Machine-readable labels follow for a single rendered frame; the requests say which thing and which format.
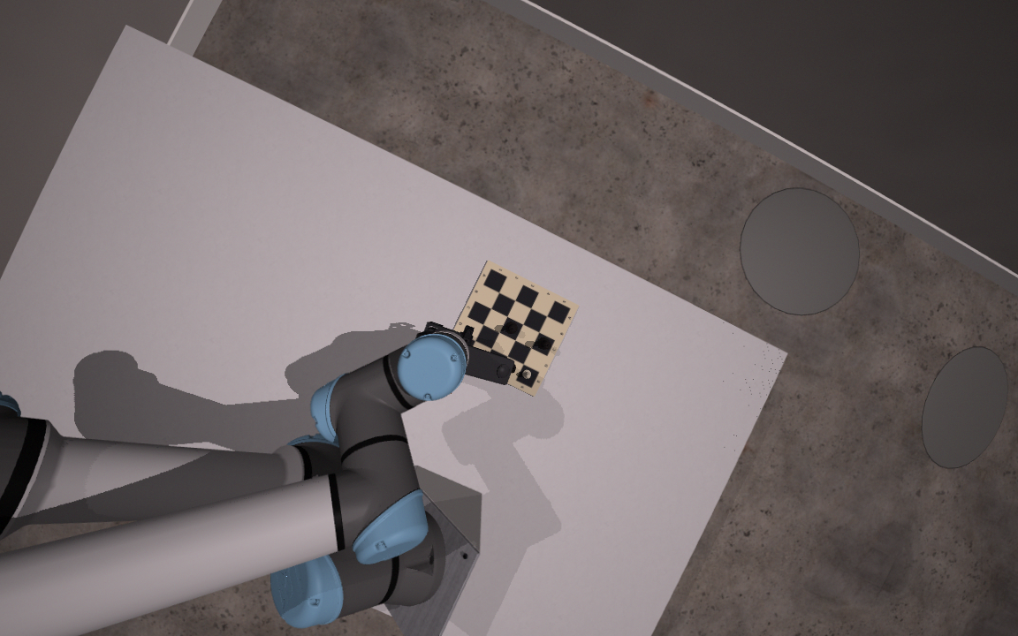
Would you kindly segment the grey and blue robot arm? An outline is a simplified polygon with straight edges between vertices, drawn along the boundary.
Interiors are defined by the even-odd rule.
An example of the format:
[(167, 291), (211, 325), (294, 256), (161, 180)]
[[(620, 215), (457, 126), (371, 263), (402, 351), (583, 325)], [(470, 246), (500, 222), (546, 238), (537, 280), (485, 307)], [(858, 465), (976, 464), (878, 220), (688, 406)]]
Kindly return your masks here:
[(417, 337), (318, 388), (320, 433), (272, 454), (62, 437), (0, 391), (0, 541), (131, 522), (0, 553), (0, 636), (80, 636), (268, 574), (295, 628), (427, 602), (445, 545), (401, 414), (513, 366), (455, 331)]

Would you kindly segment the black and cream chessboard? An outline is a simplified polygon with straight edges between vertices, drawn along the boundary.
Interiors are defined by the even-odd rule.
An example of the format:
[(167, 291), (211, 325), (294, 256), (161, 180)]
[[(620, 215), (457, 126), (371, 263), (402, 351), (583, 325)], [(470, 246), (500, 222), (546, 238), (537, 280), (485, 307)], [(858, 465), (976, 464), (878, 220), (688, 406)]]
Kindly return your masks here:
[[(488, 259), (454, 330), (473, 327), (470, 346), (514, 360), (508, 385), (534, 396), (578, 307)], [(508, 322), (517, 323), (513, 334), (505, 329)], [(549, 339), (550, 349), (540, 349), (542, 337)], [(524, 370), (532, 377), (524, 378)]]

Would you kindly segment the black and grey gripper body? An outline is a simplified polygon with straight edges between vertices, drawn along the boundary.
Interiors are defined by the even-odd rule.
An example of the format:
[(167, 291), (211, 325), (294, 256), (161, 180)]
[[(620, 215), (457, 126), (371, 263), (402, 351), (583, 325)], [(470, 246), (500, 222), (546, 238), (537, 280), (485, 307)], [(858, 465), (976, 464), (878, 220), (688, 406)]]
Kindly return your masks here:
[[(433, 327), (435, 328), (433, 329)], [(452, 329), (445, 329), (444, 325), (441, 325), (441, 323), (427, 322), (427, 327), (425, 327), (425, 331), (421, 331), (421, 333), (417, 333), (417, 337), (423, 337), (423, 335), (432, 334), (435, 333), (435, 331), (442, 331), (442, 330), (455, 331)], [(463, 341), (465, 342), (467, 341), (466, 344), (470, 345), (470, 342), (472, 342), (473, 337), (471, 337), (470, 334), (464, 333), (464, 331), (455, 331), (455, 333), (458, 335), (458, 337), (463, 337)]]

